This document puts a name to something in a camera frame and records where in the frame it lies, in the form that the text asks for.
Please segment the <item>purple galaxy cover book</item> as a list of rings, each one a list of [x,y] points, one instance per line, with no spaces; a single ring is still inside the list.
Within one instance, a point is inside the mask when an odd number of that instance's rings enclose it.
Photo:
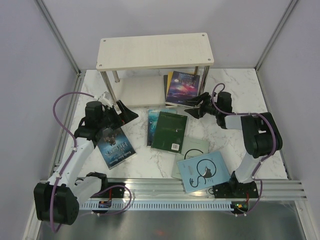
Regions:
[[[186,100],[198,96],[200,76],[191,73],[173,71],[172,78],[175,83],[173,101],[176,105],[174,106],[194,108],[195,105],[186,103]]]

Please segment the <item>black Moon and Sixpence book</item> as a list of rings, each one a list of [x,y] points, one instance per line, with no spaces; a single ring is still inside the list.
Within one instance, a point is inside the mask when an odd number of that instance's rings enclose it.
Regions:
[[[167,95],[168,95],[168,90],[170,87],[170,80],[168,75],[163,76],[163,84],[164,84],[164,99],[166,100]]]

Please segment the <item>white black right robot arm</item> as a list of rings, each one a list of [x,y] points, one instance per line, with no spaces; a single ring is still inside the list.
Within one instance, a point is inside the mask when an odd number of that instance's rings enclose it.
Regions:
[[[231,94],[225,91],[213,95],[205,92],[186,102],[193,106],[186,109],[186,113],[192,117],[200,119],[205,114],[215,116],[219,127],[240,130],[243,135],[246,153],[239,167],[232,172],[227,182],[212,186],[209,192],[217,199],[260,197],[262,189],[257,187],[254,177],[262,163],[283,146],[272,114],[234,113]]]

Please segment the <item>dark green hardcover book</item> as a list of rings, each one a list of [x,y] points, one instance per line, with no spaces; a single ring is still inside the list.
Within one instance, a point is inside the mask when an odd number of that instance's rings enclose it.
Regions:
[[[188,117],[186,115],[163,112],[158,116],[152,149],[181,154]]]

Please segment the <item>yellow paperback book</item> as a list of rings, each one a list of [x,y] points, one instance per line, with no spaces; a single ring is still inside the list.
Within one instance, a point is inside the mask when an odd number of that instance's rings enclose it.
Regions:
[[[175,106],[176,104],[174,103],[174,100],[173,100],[173,97],[174,97],[174,94],[175,94],[175,90],[176,90],[176,86],[175,86],[175,83],[173,82],[173,75],[174,75],[174,72],[171,71],[167,74],[166,76],[166,91],[165,91],[165,104],[167,106]]]

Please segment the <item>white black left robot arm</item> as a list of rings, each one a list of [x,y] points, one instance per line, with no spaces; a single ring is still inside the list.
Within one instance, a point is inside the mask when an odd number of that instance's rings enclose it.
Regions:
[[[80,206],[91,197],[105,197],[110,190],[107,175],[89,172],[77,183],[83,165],[105,130],[117,130],[138,118],[138,114],[128,109],[121,100],[108,106],[100,101],[90,101],[85,106],[85,116],[72,135],[73,148],[57,171],[47,180],[38,183],[34,190],[37,218],[55,224],[72,225],[78,217]]]

